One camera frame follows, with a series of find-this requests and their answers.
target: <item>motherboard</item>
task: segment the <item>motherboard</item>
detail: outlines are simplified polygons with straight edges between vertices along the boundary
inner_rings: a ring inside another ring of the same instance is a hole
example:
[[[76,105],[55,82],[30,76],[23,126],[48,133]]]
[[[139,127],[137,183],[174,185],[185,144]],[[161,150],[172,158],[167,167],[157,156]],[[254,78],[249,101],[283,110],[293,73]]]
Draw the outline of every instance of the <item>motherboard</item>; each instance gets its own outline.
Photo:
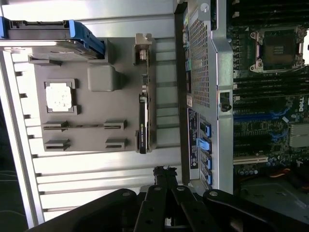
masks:
[[[235,173],[309,161],[308,3],[235,0],[230,9]]]

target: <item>blue latch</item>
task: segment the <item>blue latch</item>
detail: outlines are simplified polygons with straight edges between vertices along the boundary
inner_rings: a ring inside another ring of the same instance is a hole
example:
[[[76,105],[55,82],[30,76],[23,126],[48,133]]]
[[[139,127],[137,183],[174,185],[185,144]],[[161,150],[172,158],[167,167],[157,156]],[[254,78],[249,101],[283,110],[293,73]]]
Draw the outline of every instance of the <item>blue latch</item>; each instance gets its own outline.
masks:
[[[207,137],[211,137],[211,125],[210,124],[206,124],[205,125],[205,134],[207,135]]]
[[[202,148],[205,151],[210,151],[210,143],[203,138],[197,138],[197,147]]]
[[[212,160],[211,160],[211,158],[210,159],[208,157],[206,158],[206,164],[207,164],[207,168],[209,170],[211,170],[212,169]]]
[[[97,39],[91,31],[82,23],[74,20],[69,20],[70,36],[72,39],[81,40],[84,47],[89,49],[91,47],[96,52],[105,54],[105,45]]]
[[[212,185],[212,174],[211,173],[207,173],[207,182],[209,185]]]
[[[3,16],[0,17],[0,38],[1,39],[7,39],[7,28],[6,28],[6,22],[7,19]]]

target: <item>spare processor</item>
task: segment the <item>spare processor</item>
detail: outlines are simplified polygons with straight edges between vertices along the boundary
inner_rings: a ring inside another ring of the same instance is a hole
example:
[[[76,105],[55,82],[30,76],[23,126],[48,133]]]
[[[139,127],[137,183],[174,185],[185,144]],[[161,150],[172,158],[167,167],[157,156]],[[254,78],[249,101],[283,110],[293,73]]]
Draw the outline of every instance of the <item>spare processor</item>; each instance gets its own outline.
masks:
[[[74,79],[49,79],[44,82],[48,114],[78,115]]]
[[[306,34],[306,29],[301,27],[262,29],[252,32],[250,37],[256,40],[256,59],[255,64],[250,66],[250,71],[277,73],[303,67]]]

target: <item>metal mesh grille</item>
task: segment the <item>metal mesh grille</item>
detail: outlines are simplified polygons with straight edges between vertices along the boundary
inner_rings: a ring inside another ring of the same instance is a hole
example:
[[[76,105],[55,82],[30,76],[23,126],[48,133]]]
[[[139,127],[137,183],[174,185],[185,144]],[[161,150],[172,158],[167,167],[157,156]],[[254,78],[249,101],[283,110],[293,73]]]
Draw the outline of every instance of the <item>metal mesh grille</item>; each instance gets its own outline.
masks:
[[[193,102],[209,108],[207,25],[196,20],[189,29]]]

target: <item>dell logo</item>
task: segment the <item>dell logo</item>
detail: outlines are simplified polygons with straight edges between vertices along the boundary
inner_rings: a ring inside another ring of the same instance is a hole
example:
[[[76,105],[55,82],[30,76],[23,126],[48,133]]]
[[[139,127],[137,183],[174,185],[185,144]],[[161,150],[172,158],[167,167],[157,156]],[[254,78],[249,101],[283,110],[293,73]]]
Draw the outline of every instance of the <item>dell logo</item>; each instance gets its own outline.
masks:
[[[302,97],[299,99],[299,112],[303,112],[304,111],[304,100],[305,100],[305,97]]]

